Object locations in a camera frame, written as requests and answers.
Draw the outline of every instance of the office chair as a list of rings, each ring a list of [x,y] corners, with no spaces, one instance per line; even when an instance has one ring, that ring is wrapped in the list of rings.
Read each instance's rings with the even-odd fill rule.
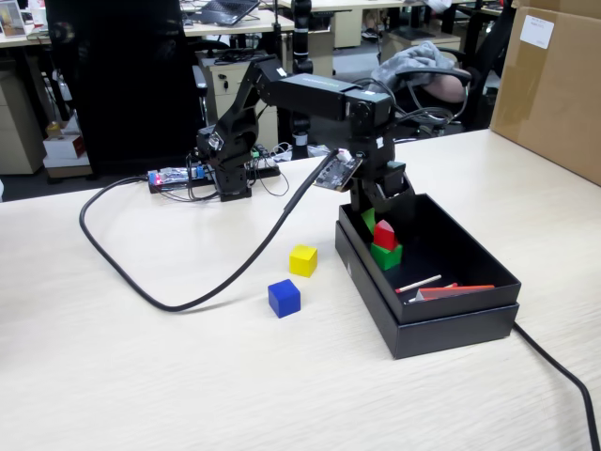
[[[215,50],[227,50],[229,49],[229,45],[225,42],[221,42],[219,40],[210,40],[210,39],[197,39],[194,41],[188,42],[188,58],[189,64],[192,66],[194,73],[194,81],[196,83],[196,93],[198,98],[200,99],[200,112],[202,116],[202,126],[207,127],[207,95],[208,95],[208,86],[207,80],[205,80],[205,76],[203,72],[200,70],[198,66],[198,59],[196,56],[196,52],[207,52],[207,56],[209,58],[213,57],[213,52]]]
[[[482,107],[486,103],[483,93],[488,74],[494,69],[497,61],[504,58],[509,46],[509,38],[516,16],[516,10],[511,8],[512,2],[513,0],[505,2],[501,15],[474,56],[470,57],[453,49],[440,48],[445,53],[453,54],[462,63],[462,69],[468,71],[471,75],[470,92],[466,107],[457,118],[466,131],[485,129],[490,124],[490,116],[481,115],[483,113]],[[432,73],[434,70],[424,68],[419,69],[419,72]],[[409,74],[397,73],[397,76],[409,79]],[[414,87],[414,91],[422,106],[441,106],[454,113],[458,113],[463,106],[462,104],[440,101],[419,87]],[[406,87],[395,92],[395,97],[397,103],[406,111],[410,112],[417,109],[417,105]]]
[[[54,63],[94,173],[183,165],[202,117],[178,0],[47,0],[46,7]]]

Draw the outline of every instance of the black box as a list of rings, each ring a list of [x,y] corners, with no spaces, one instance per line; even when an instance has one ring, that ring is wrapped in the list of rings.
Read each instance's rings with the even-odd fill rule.
[[[336,223],[336,250],[394,358],[508,336],[520,282],[427,194],[416,195],[414,207],[401,265],[386,272],[371,256],[373,235],[359,213],[341,206]],[[420,288],[454,282],[495,288],[420,303],[409,302],[418,288],[394,291],[438,274],[440,280]]]

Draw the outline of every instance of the blue cube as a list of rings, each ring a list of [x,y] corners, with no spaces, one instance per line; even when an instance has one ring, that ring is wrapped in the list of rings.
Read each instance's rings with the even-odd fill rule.
[[[278,318],[287,317],[301,310],[301,292],[290,279],[267,287],[270,305]]]

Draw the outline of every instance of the red block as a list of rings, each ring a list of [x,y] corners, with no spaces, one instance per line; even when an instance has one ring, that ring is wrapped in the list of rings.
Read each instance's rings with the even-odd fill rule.
[[[389,251],[393,251],[398,246],[393,228],[384,220],[374,227],[374,244]]]

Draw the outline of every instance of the black robotic arm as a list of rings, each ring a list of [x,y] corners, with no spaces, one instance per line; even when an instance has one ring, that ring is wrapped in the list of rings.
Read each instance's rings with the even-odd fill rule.
[[[244,165],[252,158],[258,136],[255,107],[259,100],[268,106],[347,124],[345,135],[339,136],[340,147],[361,160],[345,187],[351,191],[354,210],[374,207],[384,214],[399,210],[398,203],[406,203],[405,210],[412,211],[409,203],[413,190],[405,165],[394,162],[390,131],[396,119],[390,95],[308,73],[287,76],[275,56],[256,59],[249,65],[230,109],[209,137],[198,136],[197,156],[214,168],[222,200],[251,195]]]

